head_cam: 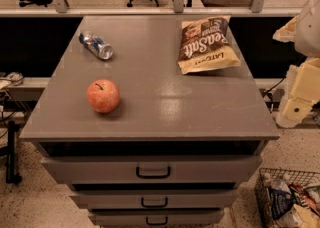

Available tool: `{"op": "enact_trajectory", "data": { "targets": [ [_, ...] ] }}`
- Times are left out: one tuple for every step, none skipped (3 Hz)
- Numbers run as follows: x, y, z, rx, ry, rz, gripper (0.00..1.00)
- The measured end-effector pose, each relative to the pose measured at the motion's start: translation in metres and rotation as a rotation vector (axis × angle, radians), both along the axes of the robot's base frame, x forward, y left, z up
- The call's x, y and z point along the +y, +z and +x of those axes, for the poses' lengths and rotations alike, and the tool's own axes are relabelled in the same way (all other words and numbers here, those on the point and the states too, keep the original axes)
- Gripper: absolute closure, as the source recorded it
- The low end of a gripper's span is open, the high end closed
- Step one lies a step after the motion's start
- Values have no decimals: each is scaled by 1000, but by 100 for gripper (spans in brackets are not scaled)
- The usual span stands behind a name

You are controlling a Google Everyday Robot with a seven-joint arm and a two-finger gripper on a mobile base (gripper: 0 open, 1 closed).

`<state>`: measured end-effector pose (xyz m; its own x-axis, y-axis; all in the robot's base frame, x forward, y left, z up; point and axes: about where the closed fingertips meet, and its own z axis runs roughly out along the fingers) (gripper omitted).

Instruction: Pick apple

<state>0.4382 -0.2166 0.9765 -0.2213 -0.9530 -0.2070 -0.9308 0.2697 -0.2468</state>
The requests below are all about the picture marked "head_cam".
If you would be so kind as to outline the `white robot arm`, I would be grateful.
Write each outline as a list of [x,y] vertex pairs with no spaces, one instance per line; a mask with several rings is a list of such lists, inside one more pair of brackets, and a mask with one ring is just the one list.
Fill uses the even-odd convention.
[[279,126],[293,128],[320,101],[320,0],[308,0],[300,14],[278,29],[273,39],[293,42],[295,50],[306,56],[301,65],[289,67],[276,116]]

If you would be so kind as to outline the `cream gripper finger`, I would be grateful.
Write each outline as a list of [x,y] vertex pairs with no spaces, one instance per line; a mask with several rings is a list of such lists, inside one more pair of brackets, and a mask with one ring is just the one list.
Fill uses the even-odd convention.
[[279,42],[287,43],[295,40],[295,30],[298,17],[293,17],[284,26],[273,34],[273,39]]
[[276,123],[283,128],[300,124],[320,101],[320,59],[308,57],[300,66],[291,65]]

